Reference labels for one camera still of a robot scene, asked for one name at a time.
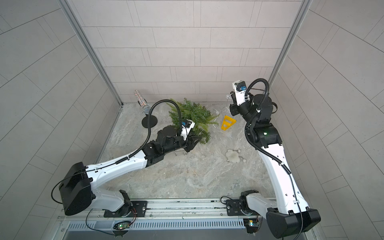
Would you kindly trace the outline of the small green christmas tree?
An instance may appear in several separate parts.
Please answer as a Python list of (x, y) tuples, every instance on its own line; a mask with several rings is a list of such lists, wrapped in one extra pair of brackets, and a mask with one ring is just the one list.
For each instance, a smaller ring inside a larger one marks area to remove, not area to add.
[(211, 139), (211, 133), (209, 131), (210, 125), (218, 125), (214, 120), (218, 115), (214, 115), (205, 106), (199, 103), (194, 103), (186, 98), (184, 102), (180, 103), (172, 99), (181, 111), (182, 120), (188, 119), (195, 122), (195, 126), (189, 133), (189, 136), (201, 137), (200, 143), (206, 144)]

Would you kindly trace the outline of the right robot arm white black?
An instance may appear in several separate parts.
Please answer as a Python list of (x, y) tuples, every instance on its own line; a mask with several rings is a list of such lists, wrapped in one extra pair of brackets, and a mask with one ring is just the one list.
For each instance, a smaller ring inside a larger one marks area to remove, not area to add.
[(240, 115), (246, 121), (246, 140), (261, 156), (276, 196), (275, 201), (272, 201), (256, 190), (242, 192), (240, 209), (245, 215), (257, 214), (265, 219), (275, 238), (293, 236), (297, 239), (300, 234), (318, 224), (321, 216), (318, 210), (309, 207), (299, 190), (287, 163), (282, 139), (271, 123), (271, 115), (277, 105), (271, 98), (267, 98), (258, 111), (262, 94), (250, 94), (241, 104), (237, 101), (238, 95), (231, 92), (231, 115)]

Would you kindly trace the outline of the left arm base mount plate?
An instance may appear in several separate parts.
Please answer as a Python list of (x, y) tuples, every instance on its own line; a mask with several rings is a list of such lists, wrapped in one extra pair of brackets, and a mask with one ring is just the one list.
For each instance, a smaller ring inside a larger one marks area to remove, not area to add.
[(131, 201), (125, 203), (121, 208), (115, 212), (105, 210), (104, 218), (133, 218), (134, 214), (136, 217), (144, 217), (147, 210), (148, 201)]

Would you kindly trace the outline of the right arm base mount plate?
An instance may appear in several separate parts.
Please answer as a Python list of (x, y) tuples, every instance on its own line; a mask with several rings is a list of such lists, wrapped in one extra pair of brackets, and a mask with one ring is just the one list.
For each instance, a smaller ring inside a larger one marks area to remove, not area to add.
[(225, 200), (227, 215), (228, 216), (257, 216), (256, 212), (247, 212), (242, 210), (242, 205), (240, 200)]

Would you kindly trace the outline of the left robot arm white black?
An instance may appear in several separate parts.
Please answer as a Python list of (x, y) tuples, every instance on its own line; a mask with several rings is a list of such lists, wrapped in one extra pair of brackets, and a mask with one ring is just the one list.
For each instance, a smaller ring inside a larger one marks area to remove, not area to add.
[(133, 212), (133, 204), (126, 191), (101, 189), (101, 185), (129, 172), (144, 169), (162, 161), (166, 154), (184, 149), (189, 152), (201, 140), (192, 136), (195, 123), (183, 120), (182, 129), (177, 131), (167, 126), (158, 131), (157, 138), (136, 154), (94, 165), (74, 164), (59, 185), (62, 205), (66, 216), (73, 216), (86, 209), (104, 210), (105, 217), (125, 217)]

